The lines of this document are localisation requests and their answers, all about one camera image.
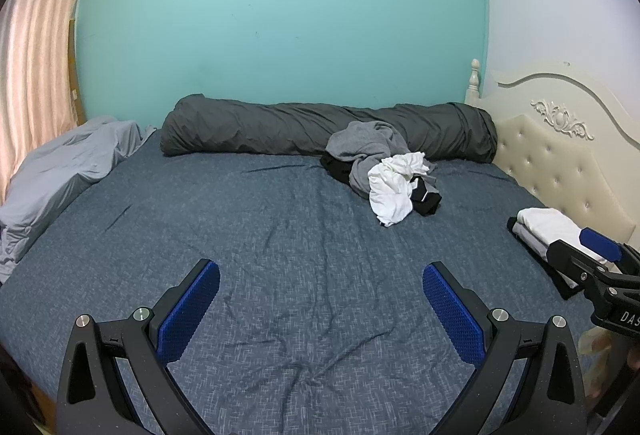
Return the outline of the white polo shirt black collar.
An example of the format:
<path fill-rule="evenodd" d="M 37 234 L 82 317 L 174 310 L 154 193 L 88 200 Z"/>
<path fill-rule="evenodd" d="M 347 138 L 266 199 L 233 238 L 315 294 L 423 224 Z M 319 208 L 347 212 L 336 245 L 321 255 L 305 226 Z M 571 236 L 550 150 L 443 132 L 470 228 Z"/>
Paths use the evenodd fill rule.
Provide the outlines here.
<path fill-rule="evenodd" d="M 382 226 L 396 225 L 412 212 L 427 216 L 437 211 L 442 195 L 433 169 L 423 152 L 394 155 L 370 169 L 369 203 Z"/>

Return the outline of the folded white clothes stack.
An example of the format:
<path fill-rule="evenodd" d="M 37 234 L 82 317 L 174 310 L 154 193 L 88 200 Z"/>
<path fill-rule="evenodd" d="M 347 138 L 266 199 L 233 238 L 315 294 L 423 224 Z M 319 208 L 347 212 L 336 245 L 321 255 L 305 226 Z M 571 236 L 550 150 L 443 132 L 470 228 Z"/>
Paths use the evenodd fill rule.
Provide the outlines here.
<path fill-rule="evenodd" d="M 555 240 L 578 246 L 582 231 L 568 216 L 553 208 L 526 208 L 518 211 L 516 219 L 541 241 L 548 250 Z"/>

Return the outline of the cream tufted headboard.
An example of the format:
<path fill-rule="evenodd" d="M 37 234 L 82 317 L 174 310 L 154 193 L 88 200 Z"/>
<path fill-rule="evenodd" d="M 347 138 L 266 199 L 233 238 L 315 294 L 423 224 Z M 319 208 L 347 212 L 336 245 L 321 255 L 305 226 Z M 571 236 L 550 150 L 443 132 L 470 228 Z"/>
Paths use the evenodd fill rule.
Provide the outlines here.
<path fill-rule="evenodd" d="M 544 206 L 616 241 L 639 244 L 639 124 L 601 83 L 570 65 L 483 76 L 465 101 L 490 114 L 495 165 Z"/>

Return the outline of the blue patterned bed sheet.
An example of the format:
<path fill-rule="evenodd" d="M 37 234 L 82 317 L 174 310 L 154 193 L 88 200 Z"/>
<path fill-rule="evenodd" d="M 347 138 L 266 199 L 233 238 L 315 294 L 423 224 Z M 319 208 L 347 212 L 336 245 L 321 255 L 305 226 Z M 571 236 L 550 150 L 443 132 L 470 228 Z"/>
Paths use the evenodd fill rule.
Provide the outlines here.
<path fill-rule="evenodd" d="M 426 302 L 427 264 L 520 320 L 591 325 L 506 229 L 532 195 L 491 164 L 435 174 L 436 213 L 383 227 L 316 158 L 168 158 L 151 137 L 2 285 L 2 346 L 54 395 L 79 315 L 125 318 L 212 259 L 220 291 L 171 371 L 214 432 L 425 434 L 472 371 Z"/>

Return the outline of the light grey blanket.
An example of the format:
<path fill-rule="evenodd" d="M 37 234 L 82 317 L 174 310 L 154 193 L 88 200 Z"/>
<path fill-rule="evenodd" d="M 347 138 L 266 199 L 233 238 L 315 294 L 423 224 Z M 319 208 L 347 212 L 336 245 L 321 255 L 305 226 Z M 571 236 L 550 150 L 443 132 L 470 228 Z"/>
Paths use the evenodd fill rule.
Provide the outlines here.
<path fill-rule="evenodd" d="M 1 206 L 1 280 L 80 194 L 130 158 L 155 132 L 98 117 L 29 152 Z"/>

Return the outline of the dark grey rolled duvet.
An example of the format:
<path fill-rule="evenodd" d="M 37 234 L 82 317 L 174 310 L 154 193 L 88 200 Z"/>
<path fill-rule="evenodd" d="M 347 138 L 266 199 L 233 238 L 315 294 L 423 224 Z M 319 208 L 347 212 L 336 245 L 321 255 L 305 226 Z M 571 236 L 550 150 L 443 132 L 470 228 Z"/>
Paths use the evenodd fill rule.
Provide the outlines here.
<path fill-rule="evenodd" d="M 410 150 L 422 151 L 430 160 L 490 163 L 498 149 L 498 132 L 488 112 L 460 103 L 370 109 L 251 104 L 202 94 L 180 99 L 167 114 L 160 149 L 168 157 L 194 152 L 318 156 L 330 136 L 352 121 L 388 123 Z"/>

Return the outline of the grey crumpled shirt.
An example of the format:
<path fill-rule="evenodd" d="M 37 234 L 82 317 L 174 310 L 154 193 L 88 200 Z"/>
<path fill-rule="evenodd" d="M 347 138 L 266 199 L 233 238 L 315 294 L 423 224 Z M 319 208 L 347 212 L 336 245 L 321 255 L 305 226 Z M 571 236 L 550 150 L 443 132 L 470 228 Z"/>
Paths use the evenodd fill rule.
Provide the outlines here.
<path fill-rule="evenodd" d="M 409 147 L 393 125 L 383 121 L 352 121 L 346 129 L 330 136 L 325 151 L 337 159 L 354 160 L 348 186 L 358 196 L 367 198 L 370 169 L 383 159 L 408 154 Z"/>

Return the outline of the black garment under grey shirt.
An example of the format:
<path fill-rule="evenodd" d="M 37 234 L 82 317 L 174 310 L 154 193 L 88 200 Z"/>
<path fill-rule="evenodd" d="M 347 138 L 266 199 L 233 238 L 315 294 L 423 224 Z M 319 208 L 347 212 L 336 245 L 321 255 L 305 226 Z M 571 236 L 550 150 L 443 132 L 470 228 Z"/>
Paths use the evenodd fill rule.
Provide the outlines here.
<path fill-rule="evenodd" d="M 320 164 L 335 181 L 344 185 L 350 184 L 349 177 L 350 173 L 352 173 L 354 160 L 337 159 L 330 155 L 329 152 L 324 151 L 320 157 Z"/>

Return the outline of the pink striped curtain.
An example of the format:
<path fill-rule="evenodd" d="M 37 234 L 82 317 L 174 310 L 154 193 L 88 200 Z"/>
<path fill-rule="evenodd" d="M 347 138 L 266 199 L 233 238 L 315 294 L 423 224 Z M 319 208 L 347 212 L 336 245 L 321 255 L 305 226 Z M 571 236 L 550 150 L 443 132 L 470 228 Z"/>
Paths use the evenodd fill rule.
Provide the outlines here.
<path fill-rule="evenodd" d="M 6 0 L 1 9 L 1 192 L 30 151 L 73 129 L 70 22 L 77 0 Z"/>

